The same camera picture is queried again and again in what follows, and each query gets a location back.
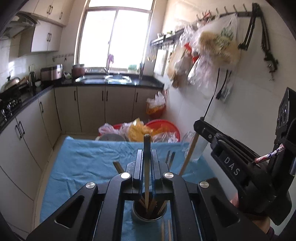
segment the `kitchen sink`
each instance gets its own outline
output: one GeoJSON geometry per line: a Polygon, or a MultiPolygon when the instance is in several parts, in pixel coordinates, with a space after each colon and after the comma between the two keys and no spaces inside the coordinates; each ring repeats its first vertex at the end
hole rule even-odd
{"type": "Polygon", "coordinates": [[[76,82],[84,83],[131,83],[131,79],[128,76],[121,74],[114,75],[84,75],[76,79],[76,82]]]}

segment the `range hood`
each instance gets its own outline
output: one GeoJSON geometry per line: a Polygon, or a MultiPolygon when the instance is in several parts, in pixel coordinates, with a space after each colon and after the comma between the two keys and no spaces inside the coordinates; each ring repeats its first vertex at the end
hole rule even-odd
{"type": "Polygon", "coordinates": [[[34,27],[37,24],[37,20],[31,16],[18,12],[4,30],[0,40],[11,39],[21,33],[22,31],[34,27]]]}

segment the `blue tablecloth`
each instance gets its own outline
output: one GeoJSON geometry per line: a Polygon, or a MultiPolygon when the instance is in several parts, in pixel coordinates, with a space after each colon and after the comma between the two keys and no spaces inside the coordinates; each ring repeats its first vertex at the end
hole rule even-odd
{"type": "MultiPolygon", "coordinates": [[[[159,161],[165,161],[169,150],[176,152],[171,167],[173,173],[178,173],[181,169],[187,147],[188,143],[151,144],[151,148],[157,150],[159,161]]],[[[138,149],[143,149],[143,143],[103,142],[67,137],[58,153],[47,183],[40,222],[49,217],[87,182],[93,181],[97,184],[108,182],[117,175],[112,162],[120,162],[125,169],[128,163],[136,160],[138,149]]],[[[193,183],[199,183],[214,176],[202,156],[197,162],[189,162],[183,175],[186,181],[193,183]]],[[[161,221],[145,225],[135,223],[131,218],[131,207],[132,201],[126,201],[121,240],[160,240],[161,221]]],[[[169,208],[164,219],[167,233],[167,220],[171,219],[169,208]]]]}

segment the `gas stove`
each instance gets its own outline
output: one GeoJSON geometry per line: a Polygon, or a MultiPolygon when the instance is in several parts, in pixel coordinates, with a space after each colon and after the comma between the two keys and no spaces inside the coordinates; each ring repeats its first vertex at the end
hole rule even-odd
{"type": "Polygon", "coordinates": [[[0,125],[6,122],[21,104],[20,98],[11,98],[6,101],[0,100],[0,125]]]}

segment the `window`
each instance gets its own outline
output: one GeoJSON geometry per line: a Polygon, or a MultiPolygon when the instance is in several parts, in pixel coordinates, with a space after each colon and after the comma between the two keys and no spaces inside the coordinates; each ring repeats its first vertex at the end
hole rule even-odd
{"type": "Polygon", "coordinates": [[[128,69],[143,59],[153,0],[90,0],[80,32],[77,60],[86,67],[128,69]]]}

